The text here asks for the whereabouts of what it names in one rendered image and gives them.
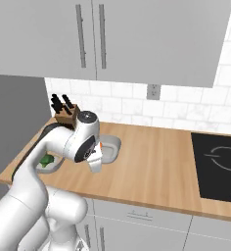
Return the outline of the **black hob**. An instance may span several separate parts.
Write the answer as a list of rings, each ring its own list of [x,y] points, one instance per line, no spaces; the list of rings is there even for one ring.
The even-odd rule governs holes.
[[[231,202],[231,136],[191,133],[200,196]]]

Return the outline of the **grey fridge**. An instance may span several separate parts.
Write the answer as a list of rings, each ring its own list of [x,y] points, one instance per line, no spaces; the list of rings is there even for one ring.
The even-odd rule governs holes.
[[[43,78],[0,75],[0,173],[50,118]]]

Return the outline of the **green broccoli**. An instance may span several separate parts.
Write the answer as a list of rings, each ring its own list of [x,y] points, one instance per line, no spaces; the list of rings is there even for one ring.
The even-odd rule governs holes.
[[[41,160],[40,164],[43,168],[45,168],[48,164],[54,162],[54,156],[46,154]]]

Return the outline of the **grey base cupboard door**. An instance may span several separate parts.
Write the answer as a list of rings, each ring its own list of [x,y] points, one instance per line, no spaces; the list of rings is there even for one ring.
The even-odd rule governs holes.
[[[189,234],[184,251],[231,251],[231,241]]]
[[[104,228],[106,251],[183,251],[186,232],[145,226],[124,221],[96,218],[101,246],[100,227]]]
[[[96,234],[93,200],[91,198],[86,198],[86,202],[88,205],[87,214],[86,214],[85,218],[83,219],[83,221],[76,226],[76,228],[77,228],[77,231],[78,231],[80,237],[86,243],[84,226],[89,225],[89,234],[90,234],[90,240],[91,240],[91,248],[88,247],[89,251],[99,251],[98,244],[97,244],[97,234]]]

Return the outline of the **clear container with broccoli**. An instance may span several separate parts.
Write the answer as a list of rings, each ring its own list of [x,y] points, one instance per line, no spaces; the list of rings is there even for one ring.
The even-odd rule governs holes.
[[[40,164],[40,160],[46,155],[53,155],[54,156],[54,162],[48,164],[45,168],[43,168]],[[38,161],[37,161],[37,166],[36,169],[39,173],[41,174],[50,174],[55,172],[63,163],[65,159],[63,157],[61,157],[60,155],[51,152],[51,151],[47,151]]]

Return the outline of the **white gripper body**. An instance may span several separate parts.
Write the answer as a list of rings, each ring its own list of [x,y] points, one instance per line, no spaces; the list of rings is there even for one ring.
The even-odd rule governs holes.
[[[91,154],[87,159],[88,166],[92,173],[99,173],[102,169],[102,155],[101,154]]]

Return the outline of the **wide grey wall cupboard door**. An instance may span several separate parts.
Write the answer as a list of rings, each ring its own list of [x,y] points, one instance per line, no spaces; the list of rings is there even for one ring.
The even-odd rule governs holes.
[[[231,0],[92,0],[97,79],[213,86]],[[102,69],[99,4],[105,8]]]

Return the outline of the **clear container with shrimp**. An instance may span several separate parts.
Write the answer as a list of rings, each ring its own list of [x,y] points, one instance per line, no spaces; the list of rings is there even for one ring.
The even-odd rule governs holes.
[[[114,135],[101,134],[100,141],[102,143],[102,163],[114,162],[120,150],[121,140]]]

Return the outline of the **grey drawer front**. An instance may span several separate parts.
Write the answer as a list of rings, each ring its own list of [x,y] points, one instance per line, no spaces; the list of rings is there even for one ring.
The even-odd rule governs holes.
[[[188,231],[190,222],[192,220],[192,217],[190,215],[164,210],[151,209],[97,199],[94,199],[93,202],[95,215],[106,219],[119,220],[145,226],[157,226],[183,232]],[[153,220],[149,222],[141,219],[128,218],[127,213],[132,211],[138,212],[139,214],[148,212],[148,214],[153,217]]]
[[[189,234],[231,241],[231,222],[195,216]]]

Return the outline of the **wooden knife block, black knives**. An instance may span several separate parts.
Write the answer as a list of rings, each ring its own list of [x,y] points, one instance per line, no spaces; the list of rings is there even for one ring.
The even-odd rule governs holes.
[[[53,94],[51,107],[55,110],[55,118],[59,124],[67,126],[70,129],[75,129],[76,118],[80,110],[76,104],[72,104],[66,94],[62,95],[64,103],[60,98]]]

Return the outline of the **grey wall socket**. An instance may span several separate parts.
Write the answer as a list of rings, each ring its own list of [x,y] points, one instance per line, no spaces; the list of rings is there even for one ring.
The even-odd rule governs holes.
[[[161,96],[161,87],[157,84],[147,85],[147,99],[148,100],[159,100]]]

